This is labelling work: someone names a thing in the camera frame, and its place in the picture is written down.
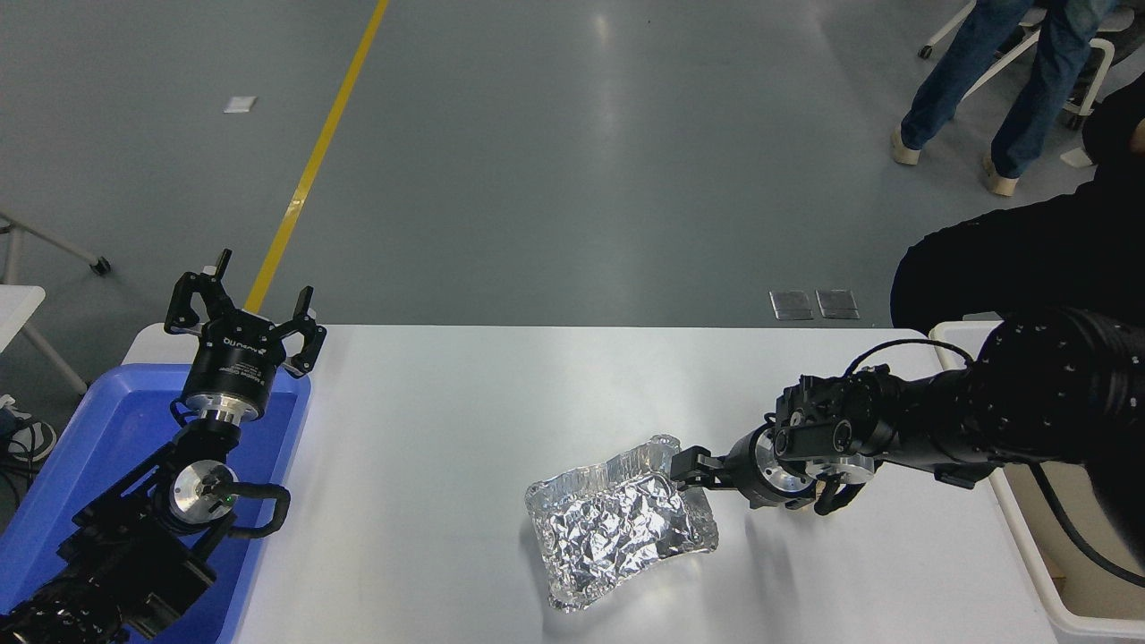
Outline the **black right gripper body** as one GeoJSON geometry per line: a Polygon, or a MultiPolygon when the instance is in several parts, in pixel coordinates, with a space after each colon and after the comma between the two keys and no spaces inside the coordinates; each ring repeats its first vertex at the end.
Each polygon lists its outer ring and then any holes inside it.
{"type": "Polygon", "coordinates": [[[724,468],[729,484],[750,509],[777,508],[788,502],[784,482],[776,482],[776,472],[782,479],[785,469],[777,465],[769,429],[756,429],[751,435],[742,437],[725,457],[724,468]]]}

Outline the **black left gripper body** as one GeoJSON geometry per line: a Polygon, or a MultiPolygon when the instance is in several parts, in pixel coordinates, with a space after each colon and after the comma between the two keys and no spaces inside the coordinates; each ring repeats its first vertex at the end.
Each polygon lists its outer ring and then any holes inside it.
{"type": "Polygon", "coordinates": [[[248,406],[264,406],[284,359],[282,338],[269,319],[247,313],[212,319],[200,331],[182,403],[226,395],[248,406]]]}

